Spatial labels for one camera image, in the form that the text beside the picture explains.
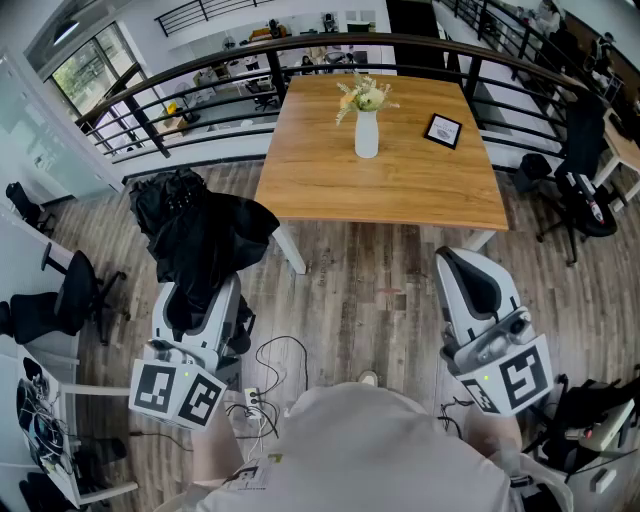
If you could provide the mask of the black waste bin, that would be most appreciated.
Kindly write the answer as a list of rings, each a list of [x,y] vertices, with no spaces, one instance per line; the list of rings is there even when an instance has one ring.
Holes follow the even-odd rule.
[[[529,153],[522,157],[513,176],[516,191],[526,193],[533,190],[538,182],[551,173],[551,167],[542,154]]]

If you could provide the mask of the white power strip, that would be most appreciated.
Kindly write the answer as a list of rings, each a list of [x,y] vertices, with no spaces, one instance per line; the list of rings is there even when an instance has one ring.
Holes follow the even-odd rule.
[[[251,420],[260,421],[264,415],[259,390],[255,387],[244,389],[246,417]]]

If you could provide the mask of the black office chair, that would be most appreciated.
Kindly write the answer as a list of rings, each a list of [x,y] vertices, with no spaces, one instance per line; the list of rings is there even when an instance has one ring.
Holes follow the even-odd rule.
[[[635,370],[635,378],[625,385],[618,380],[600,383],[588,379],[571,387],[568,377],[559,375],[556,383],[561,392],[554,413],[549,416],[541,407],[529,407],[541,430],[523,452],[540,452],[544,465],[567,477],[587,468],[613,437],[631,426],[631,414],[640,421],[640,365]]]
[[[558,197],[541,192],[538,197],[555,212],[558,220],[539,230],[536,240],[560,228],[566,230],[570,255],[569,267],[577,263],[577,240],[614,235],[618,226],[611,204],[620,196],[616,186],[594,183],[605,133],[605,105],[589,91],[576,93],[567,104],[567,135],[564,160],[555,171]]]
[[[16,208],[21,219],[42,234],[51,235],[54,228],[49,225],[55,216],[47,214],[41,207],[32,202],[19,182],[9,183],[5,191],[7,199]]]
[[[103,328],[103,312],[111,306],[107,296],[117,281],[127,274],[117,271],[107,281],[96,276],[87,256],[77,251],[64,267],[50,256],[52,245],[46,246],[41,268],[53,268],[63,275],[57,292],[15,294],[0,302],[0,335],[7,335],[25,345],[52,332],[74,336],[88,321],[96,326],[100,343],[108,344]]]

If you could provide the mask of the black picture frame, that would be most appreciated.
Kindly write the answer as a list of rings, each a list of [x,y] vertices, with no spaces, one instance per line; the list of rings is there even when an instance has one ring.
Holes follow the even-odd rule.
[[[455,150],[461,134],[462,124],[440,114],[434,113],[423,138]]]

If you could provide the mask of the person's left forearm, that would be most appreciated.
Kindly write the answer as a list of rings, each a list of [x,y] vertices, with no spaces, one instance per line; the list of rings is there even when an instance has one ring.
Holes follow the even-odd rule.
[[[223,408],[215,411],[206,430],[191,432],[191,443],[195,483],[225,480],[244,464],[231,421]]]

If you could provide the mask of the white desk with clutter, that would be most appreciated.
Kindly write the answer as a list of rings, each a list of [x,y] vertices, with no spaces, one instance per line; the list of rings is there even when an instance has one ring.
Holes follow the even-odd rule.
[[[83,491],[79,487],[80,470],[76,461],[81,441],[95,436],[77,432],[76,407],[72,399],[75,396],[127,397],[130,389],[76,384],[60,379],[57,372],[47,368],[42,355],[19,346],[15,357],[17,421],[36,464],[64,498],[78,509],[137,490],[136,482],[126,481],[105,489]]]

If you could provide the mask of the person's right forearm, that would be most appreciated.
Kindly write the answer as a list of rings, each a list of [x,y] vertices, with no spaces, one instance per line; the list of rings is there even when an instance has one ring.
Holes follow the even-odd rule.
[[[463,439],[487,458],[502,449],[520,452],[523,448],[522,433],[514,416],[485,415],[477,405],[470,406],[465,416]]]

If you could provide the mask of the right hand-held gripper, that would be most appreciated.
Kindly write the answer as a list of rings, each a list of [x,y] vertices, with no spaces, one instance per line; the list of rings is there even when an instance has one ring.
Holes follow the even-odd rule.
[[[518,308],[511,275],[477,252],[442,246],[435,276],[451,337],[440,355],[481,412],[510,417],[546,396],[553,387],[546,336],[535,333],[528,309]],[[489,319],[500,322],[473,340],[476,320]]]

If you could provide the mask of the wooden table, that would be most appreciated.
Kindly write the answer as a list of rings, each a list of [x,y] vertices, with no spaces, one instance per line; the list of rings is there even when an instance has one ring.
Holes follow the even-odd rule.
[[[380,75],[399,108],[377,115],[379,152],[355,152],[355,117],[339,126],[338,82],[350,74],[292,79],[255,199],[281,223],[342,221],[431,225],[471,231],[479,250],[508,222],[474,117],[455,83]],[[423,138],[434,113],[462,124],[455,150]]]

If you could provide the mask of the pale artificial flower bouquet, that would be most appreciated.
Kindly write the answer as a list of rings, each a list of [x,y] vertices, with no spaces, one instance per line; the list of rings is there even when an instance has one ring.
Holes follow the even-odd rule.
[[[389,99],[392,91],[389,84],[378,86],[377,81],[369,74],[354,73],[353,77],[353,84],[336,84],[342,93],[335,118],[337,126],[350,112],[378,112],[386,108],[400,107],[398,103]]]

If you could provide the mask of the light wooden desk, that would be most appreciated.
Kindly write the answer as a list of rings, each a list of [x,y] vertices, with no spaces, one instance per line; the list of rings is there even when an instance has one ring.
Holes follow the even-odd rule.
[[[633,140],[626,139],[619,133],[610,119],[613,114],[613,109],[609,108],[603,117],[605,124],[604,140],[611,150],[611,157],[604,167],[597,171],[593,183],[596,187],[602,185],[620,166],[627,167],[635,172],[636,182],[628,191],[622,192],[621,198],[614,202],[614,210],[619,211],[640,193],[640,148]]]

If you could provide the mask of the person's beige shirt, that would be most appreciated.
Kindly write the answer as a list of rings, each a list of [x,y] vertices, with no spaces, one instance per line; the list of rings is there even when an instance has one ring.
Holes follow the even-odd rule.
[[[358,381],[304,392],[275,444],[243,458],[155,512],[574,512],[522,450],[487,458],[414,400]]]

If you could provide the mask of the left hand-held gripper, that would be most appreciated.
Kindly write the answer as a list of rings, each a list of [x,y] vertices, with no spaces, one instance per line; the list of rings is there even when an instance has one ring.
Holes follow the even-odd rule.
[[[229,276],[214,294],[198,334],[174,332],[163,283],[152,313],[152,335],[134,361],[129,409],[183,429],[203,431],[226,392],[242,387],[244,325],[237,323],[241,283]]]

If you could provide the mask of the black metal railing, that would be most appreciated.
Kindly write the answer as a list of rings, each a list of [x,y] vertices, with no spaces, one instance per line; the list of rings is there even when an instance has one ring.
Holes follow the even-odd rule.
[[[365,45],[391,47],[393,49],[406,49],[412,56],[441,53],[446,56],[447,65],[443,69],[422,64],[402,63],[331,64],[329,62],[321,62],[311,66],[284,66],[279,60],[280,53],[286,50],[316,48],[323,44],[333,46],[347,43],[363,43]],[[260,78],[268,77],[271,80],[273,89],[259,93],[259,98],[270,99],[277,97],[278,99],[284,99],[288,90],[289,80],[291,76],[297,72],[312,73],[314,71],[332,71],[339,69],[352,72],[360,70],[396,71],[403,76],[417,75],[422,78],[457,83],[462,87],[465,100],[470,105],[478,101],[475,96],[475,91],[480,83],[495,85],[501,89],[508,89],[530,97],[540,98],[560,113],[557,117],[543,115],[541,117],[542,120],[559,126],[566,124],[565,117],[562,115],[568,109],[565,100],[556,100],[547,95],[543,90],[530,90],[525,87],[516,86],[511,81],[500,81],[484,77],[481,74],[483,63],[491,62],[508,67],[514,75],[525,73],[536,83],[547,82],[558,89],[564,89],[576,95],[594,94],[596,92],[594,88],[571,77],[551,72],[532,63],[526,63],[514,56],[504,55],[500,52],[474,45],[408,34],[326,33],[285,37],[283,39],[266,41],[258,45],[245,45],[238,49],[221,51],[181,64],[160,74],[156,74],[135,86],[130,86],[128,84],[129,80],[141,70],[140,66],[133,65],[127,70],[125,76],[119,79],[106,94],[105,98],[88,113],[82,115],[75,123],[84,135],[98,136],[101,130],[106,127],[101,121],[102,118],[109,112],[113,105],[123,103],[128,108],[128,116],[136,119],[137,129],[144,131],[146,134],[144,139],[133,139],[131,142],[132,145],[139,146],[143,144],[144,141],[149,141],[152,142],[154,151],[166,154],[169,147],[165,144],[163,135],[155,128],[160,120],[147,116],[146,112],[149,107],[139,104],[135,98],[136,95],[208,67],[214,68],[231,61],[240,60],[244,57],[259,55],[266,56],[268,61],[266,68],[250,71],[243,75],[214,79],[210,82],[210,87],[215,88],[226,84],[239,84],[240,82],[254,82]]]

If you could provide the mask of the white ceramic vase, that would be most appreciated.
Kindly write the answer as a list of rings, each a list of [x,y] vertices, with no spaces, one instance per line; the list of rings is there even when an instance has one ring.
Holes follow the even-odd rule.
[[[379,129],[376,111],[359,111],[355,127],[355,152],[363,159],[372,159],[378,154]]]

